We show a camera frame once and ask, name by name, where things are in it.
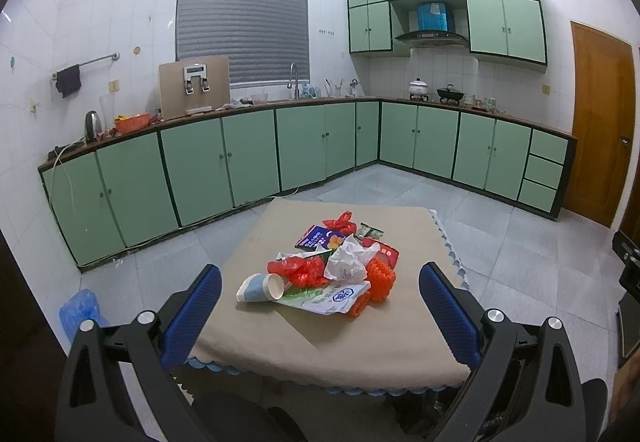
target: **blue logo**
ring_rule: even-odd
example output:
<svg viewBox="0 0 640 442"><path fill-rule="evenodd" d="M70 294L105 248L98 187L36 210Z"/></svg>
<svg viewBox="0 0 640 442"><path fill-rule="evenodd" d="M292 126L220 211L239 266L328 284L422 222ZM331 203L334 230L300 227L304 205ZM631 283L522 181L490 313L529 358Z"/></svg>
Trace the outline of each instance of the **blue logo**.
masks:
<svg viewBox="0 0 640 442"><path fill-rule="evenodd" d="M351 295L353 295L353 289L349 289L347 287L346 289L342 289L340 292L337 292L334 295L334 301L344 301L345 299L347 299Z"/></svg>

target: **blue and white paper cup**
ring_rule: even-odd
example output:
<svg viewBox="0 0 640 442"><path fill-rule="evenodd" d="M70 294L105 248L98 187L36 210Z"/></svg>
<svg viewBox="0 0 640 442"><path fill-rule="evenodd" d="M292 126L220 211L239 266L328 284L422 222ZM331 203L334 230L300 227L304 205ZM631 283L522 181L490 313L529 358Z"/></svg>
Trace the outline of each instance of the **blue and white paper cup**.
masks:
<svg viewBox="0 0 640 442"><path fill-rule="evenodd" d="M277 301L284 294L284 280L279 275L251 275L236 292L238 301Z"/></svg>

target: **blue gripper pad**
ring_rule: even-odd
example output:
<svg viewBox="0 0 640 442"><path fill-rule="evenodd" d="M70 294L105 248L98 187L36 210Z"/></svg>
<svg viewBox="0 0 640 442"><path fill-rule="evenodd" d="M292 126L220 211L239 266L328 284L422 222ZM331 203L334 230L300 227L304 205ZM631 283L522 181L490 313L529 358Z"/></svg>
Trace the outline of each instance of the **blue gripper pad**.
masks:
<svg viewBox="0 0 640 442"><path fill-rule="evenodd" d="M420 295L442 332L453 356L471 371L480 364L478 330L429 263L423 265L418 276Z"/></svg>
<svg viewBox="0 0 640 442"><path fill-rule="evenodd" d="M222 292L219 268L208 264L204 271L206 273L198 278L200 281L185 291L191 294L164 332L160 362L167 372L187 360Z"/></svg>

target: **gray roller blind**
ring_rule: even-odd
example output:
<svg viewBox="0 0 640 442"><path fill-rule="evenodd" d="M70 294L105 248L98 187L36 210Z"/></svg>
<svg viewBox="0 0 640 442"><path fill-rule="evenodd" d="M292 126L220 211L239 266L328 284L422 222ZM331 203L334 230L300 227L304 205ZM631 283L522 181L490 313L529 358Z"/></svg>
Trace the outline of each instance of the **gray roller blind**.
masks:
<svg viewBox="0 0 640 442"><path fill-rule="evenodd" d="M307 0L178 0L177 60L223 54L231 83L309 79Z"/></svg>

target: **blue plastic bag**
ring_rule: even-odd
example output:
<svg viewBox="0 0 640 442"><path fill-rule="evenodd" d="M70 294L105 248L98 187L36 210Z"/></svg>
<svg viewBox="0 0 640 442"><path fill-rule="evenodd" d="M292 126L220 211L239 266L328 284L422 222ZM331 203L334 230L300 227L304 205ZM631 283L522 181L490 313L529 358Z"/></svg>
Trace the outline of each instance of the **blue plastic bag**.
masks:
<svg viewBox="0 0 640 442"><path fill-rule="evenodd" d="M74 342L78 327L85 319L93 319L101 327L109 324L100 315L100 305L98 298L89 289L82 289L69 299L58 312L60 323L65 330L66 337L71 343Z"/></svg>

